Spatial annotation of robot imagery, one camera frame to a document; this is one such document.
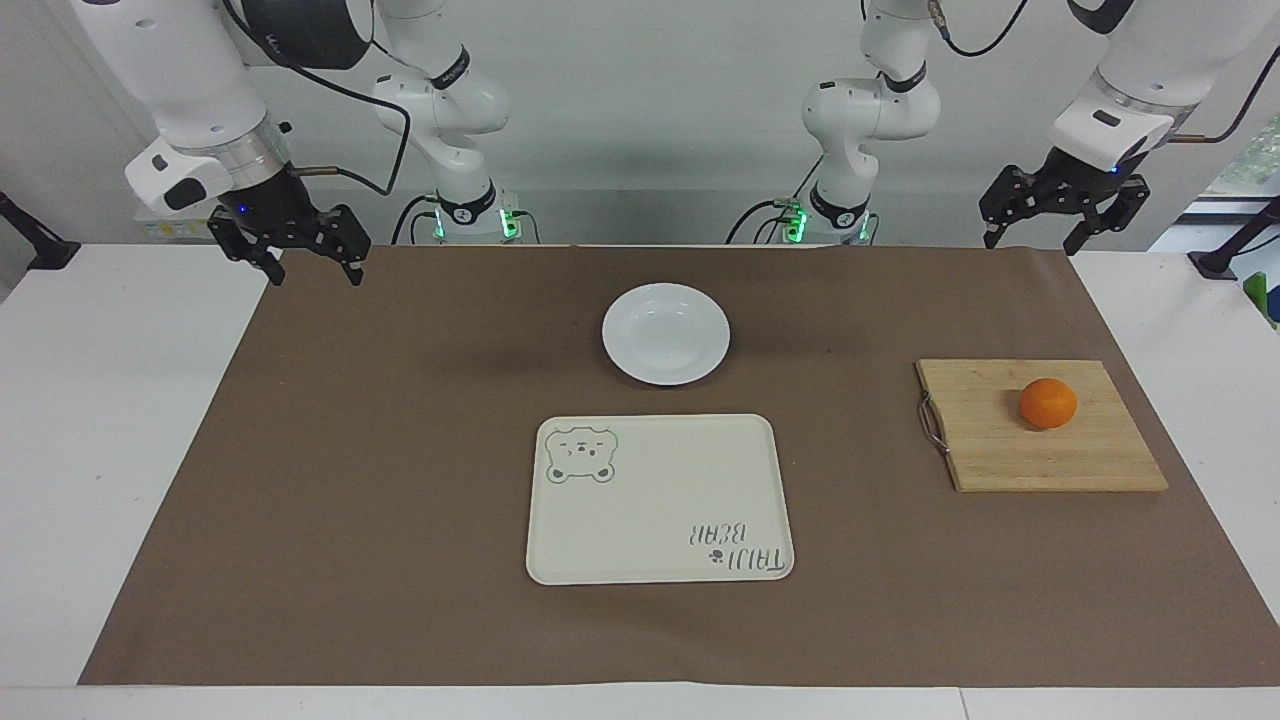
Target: bear illustration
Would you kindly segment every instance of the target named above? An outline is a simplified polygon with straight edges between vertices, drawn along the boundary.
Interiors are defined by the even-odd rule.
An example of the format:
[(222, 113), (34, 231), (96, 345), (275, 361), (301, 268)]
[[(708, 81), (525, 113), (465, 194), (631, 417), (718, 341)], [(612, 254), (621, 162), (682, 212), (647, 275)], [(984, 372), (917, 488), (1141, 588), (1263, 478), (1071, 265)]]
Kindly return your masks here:
[(613, 479), (613, 452), (617, 448), (618, 437), (608, 428), (556, 430), (547, 437), (547, 452), (552, 459), (547, 479), (556, 484), (570, 478), (607, 483)]

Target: tray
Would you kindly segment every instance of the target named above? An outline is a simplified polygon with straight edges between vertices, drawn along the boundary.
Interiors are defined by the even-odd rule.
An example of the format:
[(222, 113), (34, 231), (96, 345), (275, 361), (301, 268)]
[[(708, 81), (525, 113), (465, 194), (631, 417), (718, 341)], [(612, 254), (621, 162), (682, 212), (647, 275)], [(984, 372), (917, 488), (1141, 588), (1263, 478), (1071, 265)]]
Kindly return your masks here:
[(777, 580), (794, 553), (759, 415), (552, 418), (525, 565), (544, 585)]

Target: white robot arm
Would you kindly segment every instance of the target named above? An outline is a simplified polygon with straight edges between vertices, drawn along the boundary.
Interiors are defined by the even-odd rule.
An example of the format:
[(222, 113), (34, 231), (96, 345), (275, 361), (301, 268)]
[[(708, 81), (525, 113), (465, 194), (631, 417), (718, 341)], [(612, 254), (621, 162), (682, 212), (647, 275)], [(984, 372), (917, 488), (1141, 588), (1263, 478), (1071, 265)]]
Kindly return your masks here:
[(804, 124), (822, 145), (823, 159), (804, 197), (806, 233), (845, 242), (856, 232), (879, 170), (863, 142), (923, 137), (937, 124), (941, 101), (924, 63), (933, 33), (928, 0), (872, 0), (861, 49), (879, 74), (809, 91)]
[[(475, 69), (471, 54), (444, 17), (447, 0), (378, 0), (392, 56), (404, 70), (378, 79), (374, 96), (408, 110), (411, 142), (426, 158), (443, 213), (438, 233), (451, 240), (502, 242), (511, 234), (513, 201), (489, 177), (485, 156), (468, 135), (507, 124), (507, 91)], [(392, 131), (403, 118), (385, 108), (378, 118)]]
[[(279, 284), (284, 269), (270, 249), (306, 247), (337, 260), (352, 284), (360, 283), (369, 236), (344, 205), (316, 210), (302, 183), (303, 176), (342, 172), (289, 163), (215, 10), (218, 0), (69, 1), (160, 133), (125, 169), (143, 202), (172, 214), (218, 197), (209, 224), (229, 259), (250, 261)], [(443, 0), (379, 0), (378, 6), (393, 54), (408, 72), (381, 78), (375, 97), (408, 113), (411, 140), (430, 160), (447, 210), (442, 228), (481, 241), (509, 237), (506, 193), (489, 179), (484, 155), (461, 137), (500, 129), (506, 92), (471, 69), (470, 55), (443, 22)], [(229, 10), (268, 56), (294, 69), (348, 69), (371, 42), (367, 0), (232, 0)], [(403, 129), (402, 115), (379, 117)], [(378, 191), (388, 193), (390, 186)]]
[(1068, 3), (1085, 27), (1107, 36), (1108, 50), (1053, 122), (1044, 165), (1034, 173), (1009, 165), (983, 195), (987, 247), (1041, 213), (1083, 215), (1064, 242), (1069, 254), (1094, 234), (1128, 227), (1151, 193), (1134, 170), (1280, 10), (1280, 0), (1105, 0), (1092, 10)]

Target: wooden cutting board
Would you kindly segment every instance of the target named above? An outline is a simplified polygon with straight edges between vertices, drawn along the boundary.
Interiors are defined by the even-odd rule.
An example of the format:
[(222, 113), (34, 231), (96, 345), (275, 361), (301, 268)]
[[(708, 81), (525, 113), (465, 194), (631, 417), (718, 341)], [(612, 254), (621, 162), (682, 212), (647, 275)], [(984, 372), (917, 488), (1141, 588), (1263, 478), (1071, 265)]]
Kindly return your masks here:
[[(931, 421), (960, 492), (1160, 492), (1169, 489), (1102, 363), (919, 360)], [(1041, 430), (1018, 411), (1021, 389), (1057, 378), (1079, 410)]]

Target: white table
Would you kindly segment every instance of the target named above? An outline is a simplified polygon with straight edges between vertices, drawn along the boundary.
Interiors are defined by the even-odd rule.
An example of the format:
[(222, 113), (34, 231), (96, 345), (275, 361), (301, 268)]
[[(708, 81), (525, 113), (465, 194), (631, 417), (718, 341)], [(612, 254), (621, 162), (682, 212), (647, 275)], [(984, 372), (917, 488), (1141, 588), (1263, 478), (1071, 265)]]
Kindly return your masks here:
[[(1181, 256), (1075, 266), (1280, 616), (1280, 338)], [(215, 247), (91, 245), (0, 305), (0, 717), (1280, 717), (1280, 688), (74, 688), (262, 288)]]

